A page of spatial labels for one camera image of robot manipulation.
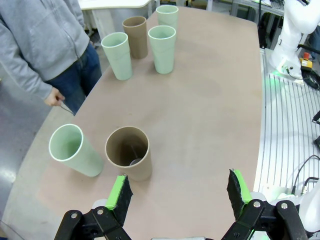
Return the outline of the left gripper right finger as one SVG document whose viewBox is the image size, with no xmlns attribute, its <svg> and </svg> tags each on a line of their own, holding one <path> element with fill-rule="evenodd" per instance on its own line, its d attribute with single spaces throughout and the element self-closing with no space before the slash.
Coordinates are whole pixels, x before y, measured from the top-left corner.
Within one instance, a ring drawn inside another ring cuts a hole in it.
<svg viewBox="0 0 320 240">
<path fill-rule="evenodd" d="M 249 240 L 255 232 L 265 232 L 271 240 L 307 240 L 298 208 L 290 200 L 275 205 L 253 199 L 241 172 L 230 169 L 226 188 L 235 222 L 223 240 Z"/>
</svg>

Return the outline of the person's right hand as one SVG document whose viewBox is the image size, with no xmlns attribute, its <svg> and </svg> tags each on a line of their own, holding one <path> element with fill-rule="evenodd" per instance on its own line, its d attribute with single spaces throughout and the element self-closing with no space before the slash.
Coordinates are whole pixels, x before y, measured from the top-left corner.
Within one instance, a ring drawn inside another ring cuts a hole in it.
<svg viewBox="0 0 320 240">
<path fill-rule="evenodd" d="M 62 102 L 65 100 L 65 97 L 60 93 L 60 91 L 52 87 L 52 90 L 48 97 L 44 100 L 44 103 L 51 107 L 61 106 Z"/>
</svg>

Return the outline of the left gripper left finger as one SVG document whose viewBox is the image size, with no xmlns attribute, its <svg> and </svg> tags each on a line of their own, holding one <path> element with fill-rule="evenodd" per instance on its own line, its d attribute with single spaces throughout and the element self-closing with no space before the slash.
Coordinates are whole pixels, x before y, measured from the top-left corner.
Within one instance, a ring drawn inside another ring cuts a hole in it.
<svg viewBox="0 0 320 240">
<path fill-rule="evenodd" d="M 127 175 L 117 176 L 104 205 L 87 213 L 67 211 L 55 235 L 56 240 L 129 240 L 123 229 L 133 192 Z"/>
</svg>

